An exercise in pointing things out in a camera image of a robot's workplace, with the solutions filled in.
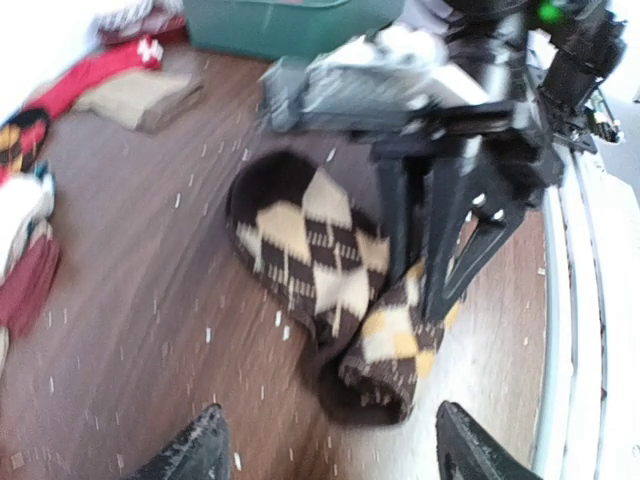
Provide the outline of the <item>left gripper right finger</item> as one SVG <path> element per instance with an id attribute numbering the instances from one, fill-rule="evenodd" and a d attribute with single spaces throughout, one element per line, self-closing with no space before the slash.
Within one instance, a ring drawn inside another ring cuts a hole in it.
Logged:
<path id="1" fill-rule="evenodd" d="M 463 407 L 443 401 L 436 415 L 441 479 L 541 480 L 509 454 Z"/>

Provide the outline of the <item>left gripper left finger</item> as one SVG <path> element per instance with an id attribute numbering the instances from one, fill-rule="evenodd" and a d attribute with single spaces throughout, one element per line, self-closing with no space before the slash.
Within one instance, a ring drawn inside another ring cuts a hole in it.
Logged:
<path id="1" fill-rule="evenodd" d="M 229 480 L 232 476 L 230 444 L 230 430 L 223 410 L 219 404 L 212 403 L 128 479 Z"/>

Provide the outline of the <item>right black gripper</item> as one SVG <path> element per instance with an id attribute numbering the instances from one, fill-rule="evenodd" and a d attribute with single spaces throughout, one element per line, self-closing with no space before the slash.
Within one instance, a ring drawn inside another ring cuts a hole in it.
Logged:
<path id="1" fill-rule="evenodd" d="M 492 153 L 439 158 L 423 179 L 422 315 L 442 320 L 524 220 L 526 205 L 563 182 L 561 140 L 599 121 L 593 94 L 625 52 L 625 23 L 604 1 L 454 4 L 438 37 L 400 24 L 310 62 L 284 57 L 263 75 L 261 113 L 275 132 L 348 131 L 374 157 L 389 280 L 409 268 L 409 136 L 495 136 Z"/>

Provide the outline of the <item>brown beige argyle sock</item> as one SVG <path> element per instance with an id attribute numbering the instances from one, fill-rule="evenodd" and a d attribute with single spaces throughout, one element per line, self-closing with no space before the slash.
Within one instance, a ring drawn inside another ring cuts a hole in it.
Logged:
<path id="1" fill-rule="evenodd" d="M 290 150 L 239 171 L 225 218 L 244 264 L 308 330 L 304 373 L 327 414 L 404 422 L 457 317 L 422 317 L 423 263 L 390 280 L 389 239 L 323 168 Z"/>

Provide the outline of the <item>green divided organizer tray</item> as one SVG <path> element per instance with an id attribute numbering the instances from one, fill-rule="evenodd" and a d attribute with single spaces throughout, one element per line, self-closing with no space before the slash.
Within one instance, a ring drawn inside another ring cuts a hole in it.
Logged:
<path id="1" fill-rule="evenodd" d="M 185 1 L 196 48 L 262 59 L 314 58 L 393 23 L 397 0 Z"/>

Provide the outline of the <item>dark maroon sock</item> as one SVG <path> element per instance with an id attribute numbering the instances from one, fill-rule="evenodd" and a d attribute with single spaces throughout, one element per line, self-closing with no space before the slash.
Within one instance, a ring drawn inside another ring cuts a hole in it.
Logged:
<path id="1" fill-rule="evenodd" d="M 57 271 L 57 241 L 40 237 L 1 285 L 1 326 L 12 337 L 29 333 L 46 303 Z"/>

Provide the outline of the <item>tan brown sock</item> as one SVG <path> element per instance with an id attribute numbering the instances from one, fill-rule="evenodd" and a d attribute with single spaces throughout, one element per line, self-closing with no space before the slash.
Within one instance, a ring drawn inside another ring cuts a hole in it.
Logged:
<path id="1" fill-rule="evenodd" d="M 197 75 L 131 70 L 89 89 L 72 109 L 156 134 L 194 108 L 204 93 L 205 81 Z"/>

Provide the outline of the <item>red white zigzag sock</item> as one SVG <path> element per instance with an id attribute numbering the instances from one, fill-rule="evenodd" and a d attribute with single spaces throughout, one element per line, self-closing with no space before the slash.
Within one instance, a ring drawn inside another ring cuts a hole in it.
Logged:
<path id="1" fill-rule="evenodd" d="M 47 220 L 55 207 L 56 183 L 48 163 L 9 175 L 1 184 L 1 283 L 26 245 L 29 227 Z"/>

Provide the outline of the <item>red sock white cuff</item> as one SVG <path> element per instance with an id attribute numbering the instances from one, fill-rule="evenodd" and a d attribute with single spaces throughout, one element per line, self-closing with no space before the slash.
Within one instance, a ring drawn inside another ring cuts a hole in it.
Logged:
<path id="1" fill-rule="evenodd" d="M 120 45 L 103 53 L 84 58 L 64 74 L 43 94 L 28 102 L 23 109 L 44 109 L 52 118 L 68 111 L 86 91 L 129 70 L 159 70 L 163 47 L 149 36 Z"/>

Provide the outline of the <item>red round plate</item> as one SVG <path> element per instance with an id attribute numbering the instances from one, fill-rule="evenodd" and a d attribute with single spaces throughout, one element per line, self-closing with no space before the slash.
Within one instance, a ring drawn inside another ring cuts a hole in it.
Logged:
<path id="1" fill-rule="evenodd" d="M 103 45 L 115 46 L 145 35 L 161 42 L 188 36 L 182 1 L 114 1 L 95 17 Z"/>

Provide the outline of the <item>orange brown argyle sock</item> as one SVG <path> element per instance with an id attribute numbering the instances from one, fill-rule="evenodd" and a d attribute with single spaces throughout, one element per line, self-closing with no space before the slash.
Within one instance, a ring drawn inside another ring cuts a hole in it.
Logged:
<path id="1" fill-rule="evenodd" d="M 50 125 L 51 117 L 45 109 L 29 108 L 16 113 L 1 126 L 1 182 L 33 167 Z"/>

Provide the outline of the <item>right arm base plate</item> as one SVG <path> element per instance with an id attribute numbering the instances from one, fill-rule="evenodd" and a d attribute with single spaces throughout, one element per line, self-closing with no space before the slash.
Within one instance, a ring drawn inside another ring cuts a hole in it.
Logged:
<path id="1" fill-rule="evenodd" d="M 596 139 L 618 145 L 625 141 L 621 123 L 611 111 L 600 88 L 597 88 L 571 117 L 569 148 L 580 153 L 597 152 Z"/>

